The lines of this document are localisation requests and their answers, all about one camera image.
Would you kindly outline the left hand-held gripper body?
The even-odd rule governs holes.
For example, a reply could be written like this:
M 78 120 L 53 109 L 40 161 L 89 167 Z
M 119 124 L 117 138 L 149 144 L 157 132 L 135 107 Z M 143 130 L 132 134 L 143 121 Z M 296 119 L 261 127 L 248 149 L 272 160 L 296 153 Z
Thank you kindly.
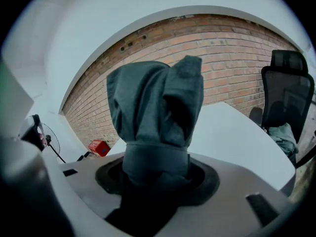
M 45 135 L 40 117 L 38 114 L 35 114 L 27 117 L 24 120 L 20 128 L 18 137 L 23 141 L 33 144 L 42 152 L 44 150 L 44 147 L 40 142 L 39 133 Z

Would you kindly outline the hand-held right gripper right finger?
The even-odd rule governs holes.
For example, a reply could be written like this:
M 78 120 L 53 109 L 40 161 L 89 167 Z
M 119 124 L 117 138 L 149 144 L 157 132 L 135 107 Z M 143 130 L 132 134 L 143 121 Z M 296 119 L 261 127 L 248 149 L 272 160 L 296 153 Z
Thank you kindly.
M 236 164 L 192 154 L 213 167 L 219 188 L 204 204 L 180 207 L 158 237 L 247 237 L 262 229 L 247 197 L 260 194 L 280 215 L 291 206 L 288 197 L 255 173 Z

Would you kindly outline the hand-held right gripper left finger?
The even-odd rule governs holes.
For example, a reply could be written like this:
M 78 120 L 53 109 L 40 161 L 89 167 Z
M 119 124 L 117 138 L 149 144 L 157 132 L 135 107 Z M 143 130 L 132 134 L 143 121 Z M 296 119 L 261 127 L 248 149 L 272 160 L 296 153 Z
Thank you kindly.
M 46 155 L 45 166 L 55 195 L 77 237 L 125 237 L 127 234 L 105 221 L 119 207 L 120 196 L 107 193 L 95 179 L 97 169 L 121 154 L 59 164 Z

